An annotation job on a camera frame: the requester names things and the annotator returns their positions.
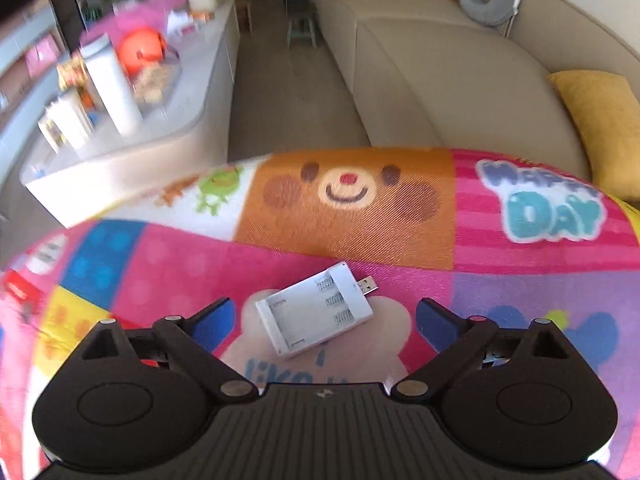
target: beige sofa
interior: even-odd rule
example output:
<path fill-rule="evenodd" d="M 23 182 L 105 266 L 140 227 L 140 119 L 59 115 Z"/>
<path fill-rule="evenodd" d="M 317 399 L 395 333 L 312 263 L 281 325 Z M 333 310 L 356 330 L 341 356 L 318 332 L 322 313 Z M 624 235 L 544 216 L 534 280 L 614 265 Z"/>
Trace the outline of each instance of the beige sofa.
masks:
<path fill-rule="evenodd" d="M 626 76 L 640 57 L 564 0 L 522 0 L 508 38 L 457 0 L 313 0 L 374 146 L 489 150 L 589 179 L 580 138 L 545 76 Z"/>

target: bear nose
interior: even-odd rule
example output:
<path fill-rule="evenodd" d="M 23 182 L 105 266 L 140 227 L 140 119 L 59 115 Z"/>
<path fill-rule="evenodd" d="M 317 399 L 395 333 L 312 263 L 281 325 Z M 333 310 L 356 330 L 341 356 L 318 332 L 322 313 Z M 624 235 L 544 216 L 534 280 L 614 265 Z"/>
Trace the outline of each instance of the bear nose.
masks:
<path fill-rule="evenodd" d="M 355 173 L 343 173 L 340 176 L 340 184 L 348 184 L 349 186 L 351 186 L 357 181 L 358 176 Z"/>

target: white usb battery charger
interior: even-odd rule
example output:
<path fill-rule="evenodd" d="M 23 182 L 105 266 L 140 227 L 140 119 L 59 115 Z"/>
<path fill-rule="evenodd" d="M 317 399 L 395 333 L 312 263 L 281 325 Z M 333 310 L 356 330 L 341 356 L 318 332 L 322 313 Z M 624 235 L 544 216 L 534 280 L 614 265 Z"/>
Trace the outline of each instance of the white usb battery charger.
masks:
<path fill-rule="evenodd" d="M 291 357 L 373 316 L 364 295 L 377 288 L 370 276 L 357 282 L 342 262 L 255 305 L 276 352 Z"/>

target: smile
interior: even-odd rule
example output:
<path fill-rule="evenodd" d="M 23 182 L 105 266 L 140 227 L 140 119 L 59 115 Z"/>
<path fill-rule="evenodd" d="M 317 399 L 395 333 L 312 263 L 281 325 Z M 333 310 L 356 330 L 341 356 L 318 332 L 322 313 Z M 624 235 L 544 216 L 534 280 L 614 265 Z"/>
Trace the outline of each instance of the smile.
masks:
<path fill-rule="evenodd" d="M 365 197 L 368 191 L 369 191 L 369 188 L 365 186 L 356 196 L 341 197 L 341 196 L 335 196 L 332 193 L 331 184 L 327 184 L 325 189 L 326 195 L 329 197 L 329 199 L 333 200 L 334 202 L 339 202 L 341 204 L 353 204 L 354 202 L 359 202 Z"/>

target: stool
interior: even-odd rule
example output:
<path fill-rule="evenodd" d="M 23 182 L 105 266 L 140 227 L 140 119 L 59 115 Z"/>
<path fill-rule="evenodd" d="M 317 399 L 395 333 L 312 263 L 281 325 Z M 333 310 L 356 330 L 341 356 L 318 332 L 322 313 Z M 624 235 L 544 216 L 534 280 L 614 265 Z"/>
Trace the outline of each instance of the stool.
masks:
<path fill-rule="evenodd" d="M 287 14 L 289 15 L 289 29 L 287 30 L 288 47 L 291 46 L 291 38 L 310 38 L 311 44 L 314 46 L 314 48 L 317 48 L 316 27 L 314 25 L 315 13 L 316 6 L 312 3 L 287 9 Z M 299 30 L 294 30 L 294 23 L 298 24 Z M 305 23 L 307 25 L 308 31 L 305 31 Z"/>
<path fill-rule="evenodd" d="M 251 22 L 251 0 L 236 0 L 236 12 L 240 14 L 244 12 L 246 21 L 249 25 L 249 34 L 254 33 L 254 25 Z"/>

